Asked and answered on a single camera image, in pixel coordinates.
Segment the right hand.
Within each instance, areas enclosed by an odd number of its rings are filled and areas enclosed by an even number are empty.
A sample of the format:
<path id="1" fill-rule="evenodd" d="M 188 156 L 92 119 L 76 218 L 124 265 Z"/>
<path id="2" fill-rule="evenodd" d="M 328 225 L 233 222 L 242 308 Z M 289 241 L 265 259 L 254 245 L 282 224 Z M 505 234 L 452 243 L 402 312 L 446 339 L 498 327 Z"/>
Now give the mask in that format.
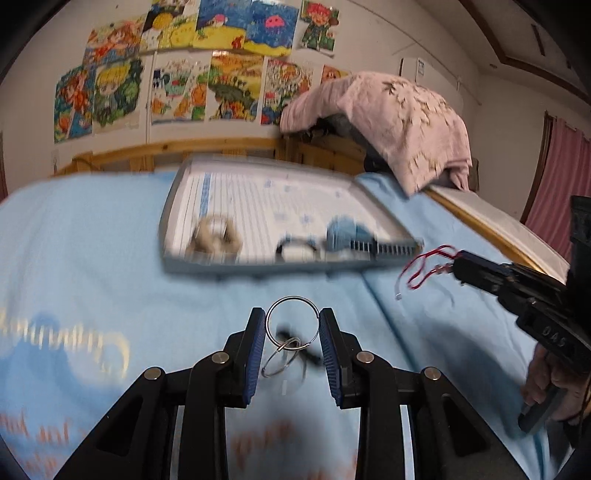
<path id="1" fill-rule="evenodd" d="M 537 344 L 521 392 L 524 402 L 533 406 L 546 400 L 550 385 L 565 390 L 566 394 L 551 418 L 577 425 L 590 413 L 589 382 L 589 374 L 574 372 L 541 344 Z"/>

